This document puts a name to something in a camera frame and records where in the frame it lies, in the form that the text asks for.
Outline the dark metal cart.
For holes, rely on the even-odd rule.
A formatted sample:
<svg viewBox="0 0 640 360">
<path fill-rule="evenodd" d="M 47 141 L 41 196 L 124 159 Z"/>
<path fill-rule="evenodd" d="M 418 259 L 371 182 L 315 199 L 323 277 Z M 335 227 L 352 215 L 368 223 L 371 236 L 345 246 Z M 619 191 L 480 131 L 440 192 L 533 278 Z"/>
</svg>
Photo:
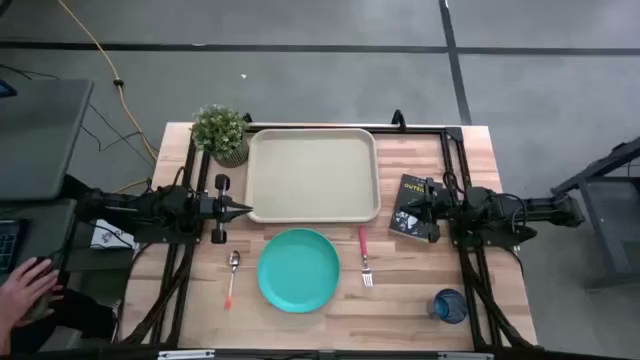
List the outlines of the dark metal cart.
<svg viewBox="0 0 640 360">
<path fill-rule="evenodd" d="M 590 291 L 640 285 L 640 175 L 611 174 L 635 160 L 640 162 L 640 136 L 551 189 L 554 194 L 577 190 L 586 206 L 606 265 L 605 275 L 586 285 Z"/>
</svg>

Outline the dark keyboard shelf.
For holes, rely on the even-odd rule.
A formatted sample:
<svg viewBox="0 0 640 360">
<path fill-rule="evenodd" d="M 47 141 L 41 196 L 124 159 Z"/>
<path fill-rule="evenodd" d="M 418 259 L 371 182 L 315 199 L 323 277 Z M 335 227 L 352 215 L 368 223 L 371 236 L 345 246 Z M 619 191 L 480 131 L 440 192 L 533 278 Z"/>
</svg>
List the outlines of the dark keyboard shelf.
<svg viewBox="0 0 640 360">
<path fill-rule="evenodd" d="M 65 252 L 69 248 L 67 243 L 75 225 L 74 207 L 75 202 L 72 200 L 0 207 L 0 220 L 16 219 L 24 222 L 22 241 L 13 270 L 30 258 L 49 255 L 58 256 L 61 260 L 60 267 L 56 270 L 63 267 Z M 0 274 L 0 286 L 11 272 Z"/>
</svg>

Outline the black aluminium table frame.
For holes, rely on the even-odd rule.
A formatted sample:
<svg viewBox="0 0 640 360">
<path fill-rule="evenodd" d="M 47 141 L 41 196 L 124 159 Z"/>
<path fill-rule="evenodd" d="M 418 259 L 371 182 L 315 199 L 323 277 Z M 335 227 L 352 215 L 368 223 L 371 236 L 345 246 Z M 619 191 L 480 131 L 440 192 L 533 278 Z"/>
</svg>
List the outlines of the black aluminium table frame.
<svg viewBox="0 0 640 360">
<path fill-rule="evenodd" d="M 489 131 L 484 126 L 461 130 L 464 154 L 445 162 L 441 145 L 451 141 L 446 126 L 393 125 L 373 128 L 380 179 L 381 209 L 367 224 L 367 248 L 374 286 L 361 279 L 358 228 L 354 224 L 321 224 L 318 231 L 335 245 L 341 277 L 335 295 L 322 308 L 286 313 L 261 294 L 256 275 L 259 257 L 279 224 L 234 220 L 225 244 L 203 238 L 196 246 L 180 318 L 182 348 L 321 349 L 321 350 L 469 350 L 468 323 L 450 325 L 429 316 L 428 306 L 441 289 L 462 288 L 459 257 L 447 237 L 422 243 L 389 230 L 403 174 L 440 178 L 454 171 L 473 185 L 501 187 Z M 230 280 L 229 255 L 237 250 L 232 307 L 224 309 Z"/>
</svg>

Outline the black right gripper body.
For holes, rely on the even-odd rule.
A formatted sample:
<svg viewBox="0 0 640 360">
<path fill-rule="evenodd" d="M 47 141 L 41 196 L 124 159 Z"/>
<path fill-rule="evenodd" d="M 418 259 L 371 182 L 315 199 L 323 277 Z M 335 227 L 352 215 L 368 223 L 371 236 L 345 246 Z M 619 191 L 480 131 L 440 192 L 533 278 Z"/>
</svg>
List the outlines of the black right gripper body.
<svg viewBox="0 0 640 360">
<path fill-rule="evenodd" d="M 427 240 L 436 243 L 440 238 L 439 220 L 447 219 L 453 203 L 452 191 L 443 183 L 433 178 L 426 178 L 424 185 L 424 205 L 426 214 L 424 223 L 427 225 Z"/>
</svg>

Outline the silver edge bracket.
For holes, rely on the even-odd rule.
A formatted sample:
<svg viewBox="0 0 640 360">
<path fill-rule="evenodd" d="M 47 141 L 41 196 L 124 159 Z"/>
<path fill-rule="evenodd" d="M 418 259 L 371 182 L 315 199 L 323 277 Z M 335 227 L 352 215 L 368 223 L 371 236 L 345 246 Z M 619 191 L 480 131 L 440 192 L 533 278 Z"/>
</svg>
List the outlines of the silver edge bracket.
<svg viewBox="0 0 640 360">
<path fill-rule="evenodd" d="M 437 360 L 495 360 L 493 354 L 477 352 L 439 352 Z"/>
<path fill-rule="evenodd" d="M 156 360 L 209 360 L 214 358 L 214 349 L 196 349 L 161 351 Z"/>
</svg>

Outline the white printed paper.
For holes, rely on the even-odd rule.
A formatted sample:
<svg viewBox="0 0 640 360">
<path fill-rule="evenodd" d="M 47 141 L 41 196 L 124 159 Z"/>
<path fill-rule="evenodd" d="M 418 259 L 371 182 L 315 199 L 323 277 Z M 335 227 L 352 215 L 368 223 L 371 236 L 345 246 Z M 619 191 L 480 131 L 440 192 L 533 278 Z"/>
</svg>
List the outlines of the white printed paper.
<svg viewBox="0 0 640 360">
<path fill-rule="evenodd" d="M 99 219 L 95 223 L 90 223 L 93 228 L 90 247 L 92 249 L 137 249 L 138 245 L 134 237 L 111 225 L 105 220 Z"/>
</svg>

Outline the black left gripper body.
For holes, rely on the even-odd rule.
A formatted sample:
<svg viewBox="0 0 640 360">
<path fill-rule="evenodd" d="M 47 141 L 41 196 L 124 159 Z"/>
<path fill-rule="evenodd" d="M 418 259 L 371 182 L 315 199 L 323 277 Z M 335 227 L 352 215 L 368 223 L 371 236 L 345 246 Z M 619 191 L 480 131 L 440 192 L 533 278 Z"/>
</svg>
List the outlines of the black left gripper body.
<svg viewBox="0 0 640 360">
<path fill-rule="evenodd" d="M 212 230 L 211 242 L 225 244 L 227 233 L 224 229 L 225 216 L 230 200 L 227 191 L 230 188 L 230 178 L 224 174 L 218 174 L 214 179 L 214 187 L 217 194 L 209 196 L 206 191 L 200 193 L 199 214 L 203 219 L 213 219 L 215 227 Z"/>
</svg>

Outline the grey desk top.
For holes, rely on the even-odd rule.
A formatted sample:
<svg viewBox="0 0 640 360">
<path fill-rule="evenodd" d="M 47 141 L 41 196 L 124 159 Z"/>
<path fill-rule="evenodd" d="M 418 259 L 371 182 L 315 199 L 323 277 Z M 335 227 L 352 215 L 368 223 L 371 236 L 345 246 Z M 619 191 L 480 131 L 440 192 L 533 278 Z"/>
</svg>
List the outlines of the grey desk top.
<svg viewBox="0 0 640 360">
<path fill-rule="evenodd" d="M 32 80 L 0 99 L 0 202 L 59 196 L 93 90 L 89 80 Z"/>
</svg>

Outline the blue patterned cup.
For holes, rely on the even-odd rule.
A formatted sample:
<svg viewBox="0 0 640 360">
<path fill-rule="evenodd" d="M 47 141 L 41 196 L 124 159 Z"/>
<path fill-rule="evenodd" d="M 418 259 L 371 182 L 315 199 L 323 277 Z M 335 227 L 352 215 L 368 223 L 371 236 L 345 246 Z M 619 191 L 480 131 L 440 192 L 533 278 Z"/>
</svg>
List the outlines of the blue patterned cup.
<svg viewBox="0 0 640 360">
<path fill-rule="evenodd" d="M 458 324 L 465 320 L 468 310 L 464 296 L 457 290 L 440 290 L 431 301 L 429 316 L 448 324 Z"/>
</svg>

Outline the black keyboard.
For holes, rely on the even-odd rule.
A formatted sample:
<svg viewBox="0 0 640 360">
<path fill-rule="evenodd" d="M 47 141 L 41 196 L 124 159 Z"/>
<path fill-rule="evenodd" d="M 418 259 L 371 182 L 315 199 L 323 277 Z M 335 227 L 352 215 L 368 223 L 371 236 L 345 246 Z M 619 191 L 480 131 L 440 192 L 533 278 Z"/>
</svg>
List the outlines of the black keyboard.
<svg viewBox="0 0 640 360">
<path fill-rule="evenodd" d="M 23 228 L 21 220 L 0 220 L 0 274 L 8 274 L 15 267 Z"/>
</svg>

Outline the spoon with orange handle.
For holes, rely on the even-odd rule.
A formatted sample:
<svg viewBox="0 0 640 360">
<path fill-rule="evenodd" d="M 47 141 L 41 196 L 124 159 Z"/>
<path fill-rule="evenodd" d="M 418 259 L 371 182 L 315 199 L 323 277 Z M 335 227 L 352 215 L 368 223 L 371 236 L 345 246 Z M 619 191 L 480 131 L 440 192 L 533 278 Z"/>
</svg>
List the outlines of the spoon with orange handle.
<svg viewBox="0 0 640 360">
<path fill-rule="evenodd" d="M 225 303 L 224 303 L 225 310 L 230 310 L 232 307 L 233 286 L 234 286 L 236 270 L 240 265 L 240 259 L 241 259 L 241 255 L 237 250 L 233 250 L 229 255 L 230 280 L 229 280 L 229 286 L 228 286 Z"/>
</svg>

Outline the small potted plant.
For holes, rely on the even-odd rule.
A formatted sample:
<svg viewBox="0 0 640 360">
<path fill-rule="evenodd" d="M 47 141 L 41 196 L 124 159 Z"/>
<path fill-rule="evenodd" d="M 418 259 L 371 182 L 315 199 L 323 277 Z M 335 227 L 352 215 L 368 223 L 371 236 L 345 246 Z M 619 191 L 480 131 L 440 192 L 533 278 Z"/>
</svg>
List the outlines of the small potted plant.
<svg viewBox="0 0 640 360">
<path fill-rule="evenodd" d="M 191 137 L 195 146 L 220 166 L 235 168 L 249 157 L 246 131 L 250 123 L 230 107 L 209 105 L 194 113 Z"/>
</svg>

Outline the person's hand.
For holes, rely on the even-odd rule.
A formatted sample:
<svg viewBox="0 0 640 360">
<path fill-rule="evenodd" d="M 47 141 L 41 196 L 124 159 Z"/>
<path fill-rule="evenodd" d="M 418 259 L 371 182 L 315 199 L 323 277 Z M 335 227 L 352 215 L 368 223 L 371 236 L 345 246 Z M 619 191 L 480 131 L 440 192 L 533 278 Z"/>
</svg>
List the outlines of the person's hand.
<svg viewBox="0 0 640 360">
<path fill-rule="evenodd" d="M 56 285 L 59 271 L 44 273 L 47 263 L 28 270 L 35 259 L 30 258 L 16 267 L 0 286 L 0 329 L 14 328 L 37 300 Z"/>
</svg>

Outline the fork with pink handle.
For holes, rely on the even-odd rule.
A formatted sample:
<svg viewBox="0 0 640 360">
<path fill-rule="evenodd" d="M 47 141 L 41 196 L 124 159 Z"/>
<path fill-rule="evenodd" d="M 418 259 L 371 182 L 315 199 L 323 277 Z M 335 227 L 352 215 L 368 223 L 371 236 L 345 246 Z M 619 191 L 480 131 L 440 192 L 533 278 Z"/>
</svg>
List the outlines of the fork with pink handle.
<svg viewBox="0 0 640 360">
<path fill-rule="evenodd" d="M 372 270 L 369 266 L 369 261 L 368 261 L 367 232 L 364 226 L 360 226 L 358 228 L 358 239 L 359 239 L 361 261 L 362 261 L 363 284 L 366 288 L 371 288 L 374 286 L 374 282 L 373 282 Z"/>
</svg>

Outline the teal plate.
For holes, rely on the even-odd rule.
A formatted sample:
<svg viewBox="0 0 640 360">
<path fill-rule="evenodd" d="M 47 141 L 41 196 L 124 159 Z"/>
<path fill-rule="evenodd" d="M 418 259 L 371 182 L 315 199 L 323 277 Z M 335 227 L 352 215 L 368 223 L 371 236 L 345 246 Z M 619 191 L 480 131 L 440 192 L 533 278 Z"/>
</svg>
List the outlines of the teal plate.
<svg viewBox="0 0 640 360">
<path fill-rule="evenodd" d="M 283 231 L 263 249 L 256 267 L 262 295 L 288 313 L 309 313 L 326 305 L 341 275 L 341 262 L 331 241 L 306 228 Z"/>
</svg>

